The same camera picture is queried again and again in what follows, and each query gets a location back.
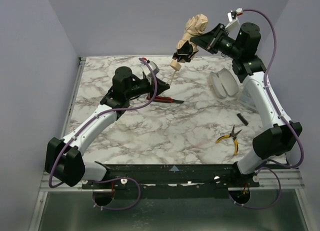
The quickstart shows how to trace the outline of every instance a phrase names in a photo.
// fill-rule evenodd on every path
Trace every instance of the crumpled paper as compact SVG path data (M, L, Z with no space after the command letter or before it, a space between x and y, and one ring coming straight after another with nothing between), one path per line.
M185 24L184 34L182 39L177 43L176 49L177 51L192 37L202 35L207 27L208 18L204 14L200 13L188 20ZM189 42L192 45L193 52L198 52L197 46Z

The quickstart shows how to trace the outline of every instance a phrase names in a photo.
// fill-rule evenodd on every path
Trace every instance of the marble surface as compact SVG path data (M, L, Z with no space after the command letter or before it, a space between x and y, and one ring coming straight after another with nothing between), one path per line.
M173 73L171 56L147 56L160 68L157 77L167 81ZM116 68L128 66L142 78L138 56L88 57L80 81L69 131L93 113L112 86ZM171 88L162 96L185 100L183 104L153 102L136 111L127 111L107 127L91 144L83 159L105 164L233 164L252 149L253 138L262 132L260 116L237 102L237 97L219 99L209 81L211 71L232 71L229 58L196 57L183 64ZM132 107L146 102L146 95L132 100ZM236 116L242 113L249 125ZM216 139L242 129L238 135L239 151L234 156L233 140Z

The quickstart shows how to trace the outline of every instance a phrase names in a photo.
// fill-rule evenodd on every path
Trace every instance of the blue triangle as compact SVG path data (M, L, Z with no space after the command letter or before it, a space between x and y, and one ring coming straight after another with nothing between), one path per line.
M170 171L177 172L177 171L179 171L179 169L175 165L173 165L173 167L170 169Z

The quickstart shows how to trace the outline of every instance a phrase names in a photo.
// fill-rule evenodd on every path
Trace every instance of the metal frame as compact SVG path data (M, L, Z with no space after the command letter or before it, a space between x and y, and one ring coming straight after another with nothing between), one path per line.
M76 75L75 84L72 91L72 96L70 98L68 112L65 117L63 129L61 132L61 137L63 137L68 129L68 126L71 121L71 115L74 110L77 93L80 86L81 77L83 74L83 70L85 67L86 57L80 58L79 68ZM303 218L305 220L307 229L309 231L317 231L316 220L312 213L311 207L307 201L305 194L305 185L303 183L302 176L300 174L299 169L274 169L276 174L279 176L281 181L282 189L295 189L298 203L301 207L301 212ZM251 190L277 190L279 188L277 179L274 177L272 173L267 170L262 170L259 174L259 183L260 187L251 187ZM29 226L29 231L38 231L41 224L41 219L43 215L43 211L45 208L48 192L111 192L111 189L82 189L82 183L78 183L74 187L69 187L66 184L61 185L58 188L52 189L48 185L49 174L44 172L41 179L41 184L39 187L39 193L37 197L37 201L35 204L35 208L33 211L33 216L31 219L31 223ZM53 183L59 182L58 179L53 178ZM229 188L229 191L240 190L243 187L232 187Z

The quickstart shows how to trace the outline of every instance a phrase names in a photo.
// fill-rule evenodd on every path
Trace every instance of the wall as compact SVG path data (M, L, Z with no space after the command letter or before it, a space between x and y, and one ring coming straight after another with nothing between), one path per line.
M0 0L0 229L26 231L78 56L48 0Z
M256 8L276 22L288 0L49 0L72 45L81 56L171 55L189 18L208 16L208 28L228 23L236 8ZM257 14L241 22L257 23L267 37L268 23ZM208 55L201 50L199 54Z
M289 0L275 25L277 53L270 70L270 81L287 113L302 124L305 159L300 170L320 227L318 6L319 0ZM268 64L273 48L272 36L261 47L261 56ZM299 147L295 145L290 159L296 163L299 158Z

